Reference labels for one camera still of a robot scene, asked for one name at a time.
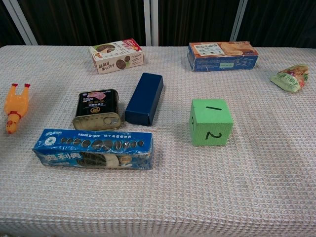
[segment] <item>box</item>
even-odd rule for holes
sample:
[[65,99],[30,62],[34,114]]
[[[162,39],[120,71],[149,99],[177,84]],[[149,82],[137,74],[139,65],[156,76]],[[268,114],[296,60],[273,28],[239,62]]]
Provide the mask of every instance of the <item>box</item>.
[[134,39],[91,46],[89,51],[99,74],[144,64],[143,51]]
[[147,170],[153,149],[151,133],[45,129],[33,151],[47,166]]
[[125,111],[125,120],[151,126],[163,88],[161,75],[143,73]]
[[247,41],[190,43],[188,60],[193,72],[253,69],[258,52]]
[[225,145],[233,119],[223,99],[193,99],[189,119],[194,146]]

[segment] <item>blue snack box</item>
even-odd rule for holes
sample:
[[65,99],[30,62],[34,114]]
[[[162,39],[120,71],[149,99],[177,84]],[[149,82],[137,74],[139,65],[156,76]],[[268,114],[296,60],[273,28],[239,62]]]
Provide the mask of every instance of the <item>blue snack box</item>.
[[151,133],[45,129],[33,151],[48,166],[147,170],[153,149]]
[[247,41],[190,43],[188,60],[193,72],[253,69],[258,52]]
[[151,126],[163,88],[161,75],[143,73],[125,111],[125,120]]

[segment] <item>package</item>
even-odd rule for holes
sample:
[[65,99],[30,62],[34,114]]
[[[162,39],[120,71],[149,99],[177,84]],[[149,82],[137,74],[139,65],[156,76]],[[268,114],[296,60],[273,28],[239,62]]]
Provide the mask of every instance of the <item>package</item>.
[[77,130],[112,130],[120,127],[119,94],[114,89],[79,94],[73,125]]
[[125,111],[125,120],[151,126],[163,88],[161,75],[143,73]]
[[253,69],[258,52],[247,41],[190,43],[188,60],[193,72]]
[[305,64],[294,65],[270,78],[274,84],[289,92],[297,92],[302,89],[307,79],[308,66]]
[[91,46],[89,51],[99,74],[144,64],[143,51],[134,39]]
[[33,151],[43,165],[85,168],[153,167],[151,133],[45,129]]

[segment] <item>canned meat tin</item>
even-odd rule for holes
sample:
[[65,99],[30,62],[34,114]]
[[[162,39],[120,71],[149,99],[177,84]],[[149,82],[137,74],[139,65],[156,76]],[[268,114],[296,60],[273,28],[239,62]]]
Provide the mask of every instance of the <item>canned meat tin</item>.
[[76,117],[77,130],[110,130],[120,127],[119,94],[114,89],[88,91],[79,94]]

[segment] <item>toy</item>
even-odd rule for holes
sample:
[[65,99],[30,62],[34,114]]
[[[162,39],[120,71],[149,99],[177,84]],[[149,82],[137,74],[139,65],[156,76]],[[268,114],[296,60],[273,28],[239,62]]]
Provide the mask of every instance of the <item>toy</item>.
[[12,84],[4,104],[4,111],[8,115],[8,122],[5,127],[8,134],[16,132],[18,122],[28,110],[30,84],[24,84],[21,95],[15,94],[17,85],[16,83]]
[[161,75],[143,73],[126,111],[125,121],[132,124],[151,126],[163,88]]
[[223,99],[193,99],[190,131],[194,146],[225,145],[233,127],[233,119]]

